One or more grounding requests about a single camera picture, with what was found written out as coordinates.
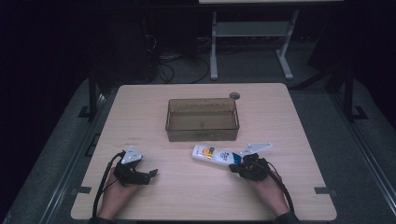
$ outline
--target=black sleeve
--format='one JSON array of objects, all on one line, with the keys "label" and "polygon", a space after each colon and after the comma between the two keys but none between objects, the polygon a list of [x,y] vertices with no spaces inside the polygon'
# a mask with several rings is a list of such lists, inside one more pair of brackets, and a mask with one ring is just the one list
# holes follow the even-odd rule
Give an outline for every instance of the black sleeve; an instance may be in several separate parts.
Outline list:
[{"label": "black sleeve", "polygon": [[116,223],[101,217],[91,217],[88,224],[116,224]]},{"label": "black sleeve", "polygon": [[274,221],[275,224],[298,224],[300,220],[297,218],[294,213],[286,213],[282,216],[279,216]]}]

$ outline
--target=gray carpet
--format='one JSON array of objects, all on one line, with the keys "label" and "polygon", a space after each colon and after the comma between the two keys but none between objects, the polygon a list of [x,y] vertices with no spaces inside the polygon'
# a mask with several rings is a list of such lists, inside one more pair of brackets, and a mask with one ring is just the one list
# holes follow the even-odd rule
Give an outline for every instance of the gray carpet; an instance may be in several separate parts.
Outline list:
[{"label": "gray carpet", "polygon": [[[317,73],[306,65],[315,44],[290,45],[287,59],[295,75],[291,81],[283,77],[271,46],[220,54],[217,82],[282,82],[293,86]],[[208,60],[208,54],[201,57]],[[182,59],[168,65],[176,72],[172,83],[192,82],[206,71],[206,64],[199,60]],[[170,77],[170,71],[166,67],[163,69]],[[396,132],[377,109],[369,92],[357,81],[354,105],[362,106],[369,119],[349,123],[340,112],[342,91],[335,95],[325,92],[326,81],[324,78],[306,90],[291,91],[290,95],[326,185],[334,192],[332,200],[338,216],[331,223],[396,223],[353,131],[356,129],[363,136],[392,186],[396,185],[396,164],[393,162]],[[207,76],[198,83],[211,82]],[[161,83],[163,81],[157,76],[151,84]],[[7,223],[86,223],[71,218],[70,210],[76,198],[75,189],[91,159],[84,154],[87,149],[94,149],[90,144],[106,122],[117,89],[114,87],[108,92],[99,104],[98,115],[88,122],[88,119],[78,118],[80,109],[89,104],[88,82],[81,83],[13,204]]]}]

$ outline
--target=dark background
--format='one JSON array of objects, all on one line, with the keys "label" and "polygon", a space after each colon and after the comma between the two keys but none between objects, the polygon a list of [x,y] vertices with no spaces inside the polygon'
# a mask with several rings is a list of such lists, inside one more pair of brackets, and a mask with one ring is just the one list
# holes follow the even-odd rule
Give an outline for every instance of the dark background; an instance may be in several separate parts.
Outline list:
[{"label": "dark background", "polygon": [[[135,2],[147,5],[147,1]],[[342,60],[396,127],[396,17],[392,13],[396,6],[393,1],[355,2],[347,1],[336,10],[301,10],[293,39],[319,38],[310,65],[323,71]],[[97,74],[101,91],[120,82],[149,83],[160,52],[147,54],[143,31],[156,35],[160,49],[188,54],[195,52],[197,36],[210,36],[208,11],[191,15],[157,10],[143,23],[147,15],[139,10],[87,11],[72,1],[0,3],[0,220],[73,93],[90,73]],[[232,20],[233,15],[220,16]],[[241,15],[246,20],[261,16],[257,12]]]}]

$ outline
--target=person's right hand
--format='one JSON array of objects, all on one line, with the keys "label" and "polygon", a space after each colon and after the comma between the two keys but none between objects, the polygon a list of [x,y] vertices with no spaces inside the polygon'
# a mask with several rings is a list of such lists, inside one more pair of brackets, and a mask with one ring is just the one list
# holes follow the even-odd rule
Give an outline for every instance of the person's right hand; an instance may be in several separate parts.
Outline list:
[{"label": "person's right hand", "polygon": [[272,210],[276,217],[290,212],[282,189],[271,176],[268,175],[261,181],[245,180],[257,191],[262,202]]}]

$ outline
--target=person's left hand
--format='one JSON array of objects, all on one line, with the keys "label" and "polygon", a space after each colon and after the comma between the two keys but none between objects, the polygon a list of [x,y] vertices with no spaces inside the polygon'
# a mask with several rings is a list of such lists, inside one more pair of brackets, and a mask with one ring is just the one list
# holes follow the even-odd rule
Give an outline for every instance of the person's left hand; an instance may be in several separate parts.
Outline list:
[{"label": "person's left hand", "polygon": [[141,185],[129,185],[124,187],[113,175],[114,167],[111,168],[103,194],[102,206],[97,214],[98,217],[112,220],[116,214],[129,202],[132,196],[140,189]]}]

